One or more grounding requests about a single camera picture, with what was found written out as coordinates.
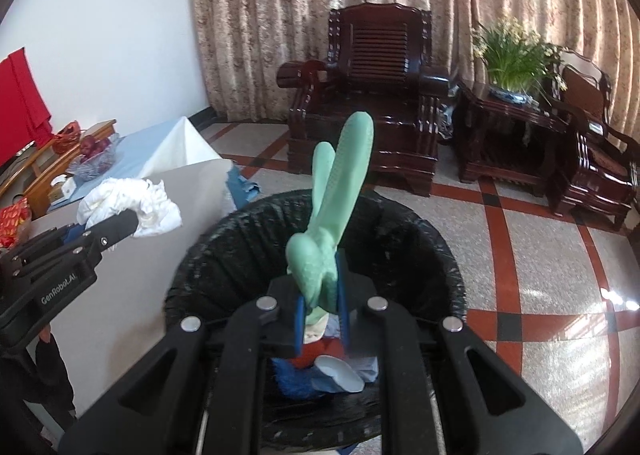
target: tiled floor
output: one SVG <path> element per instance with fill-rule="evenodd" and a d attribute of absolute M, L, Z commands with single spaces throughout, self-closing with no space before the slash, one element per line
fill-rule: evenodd
<path fill-rule="evenodd" d="M 286 125 L 218 124 L 203 135 L 263 196 L 311 187 L 286 173 Z M 452 150 L 439 154 L 430 198 L 380 177 L 375 190 L 440 231 L 463 275 L 468 324 L 587 449 L 640 378 L 640 311 L 626 306 L 640 301 L 640 269 L 624 233 L 589 214 L 556 218 L 520 186 L 462 184 Z M 354 453 L 379 452 L 373 440 Z"/>

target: plastic bag of fruit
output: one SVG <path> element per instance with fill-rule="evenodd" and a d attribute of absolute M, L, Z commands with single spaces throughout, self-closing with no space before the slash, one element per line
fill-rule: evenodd
<path fill-rule="evenodd" d="M 69 163 L 66 171 L 84 181 L 100 177 L 116 162 L 119 142 L 118 133 L 99 141 L 92 135 L 84 136 L 80 140 L 80 155 Z"/>
<path fill-rule="evenodd" d="M 26 198 L 0 210 L 0 247 L 8 249 L 29 239 L 31 209 Z"/>

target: trash can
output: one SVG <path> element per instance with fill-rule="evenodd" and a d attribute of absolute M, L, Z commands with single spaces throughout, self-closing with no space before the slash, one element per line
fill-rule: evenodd
<path fill-rule="evenodd" d="M 304 231 L 310 190 L 258 200 L 222 219 L 189 249 L 164 305 L 166 326 L 187 315 L 231 316 L 286 274 L 285 247 Z M 465 289 L 458 265 L 437 229 L 409 208 L 375 192 L 361 194 L 340 242 L 350 271 L 369 276 L 379 295 L 414 316 L 464 318 Z M 380 435 L 378 384 L 360 393 L 291 401 L 278 390 L 268 363 L 262 443 L 288 453 L 347 446 Z"/>

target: small box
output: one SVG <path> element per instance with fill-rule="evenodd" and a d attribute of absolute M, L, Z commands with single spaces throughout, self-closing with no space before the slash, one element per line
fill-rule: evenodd
<path fill-rule="evenodd" d="M 49 202 L 54 203 L 60 200 L 68 200 L 76 191 L 76 181 L 73 177 L 66 175 L 58 175 L 51 181 L 51 190 L 49 190 Z"/>

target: triangular cutout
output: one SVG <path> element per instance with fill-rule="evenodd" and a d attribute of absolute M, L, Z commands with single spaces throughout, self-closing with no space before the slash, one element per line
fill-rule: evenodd
<path fill-rule="evenodd" d="M 120 398 L 120 404 L 141 415 L 153 415 L 176 355 L 176 349 L 165 352 L 160 360 Z"/>
<path fill-rule="evenodd" d="M 476 375 L 482 398 L 491 415 L 502 415 L 524 405 L 524 399 L 475 350 L 466 353 Z"/>

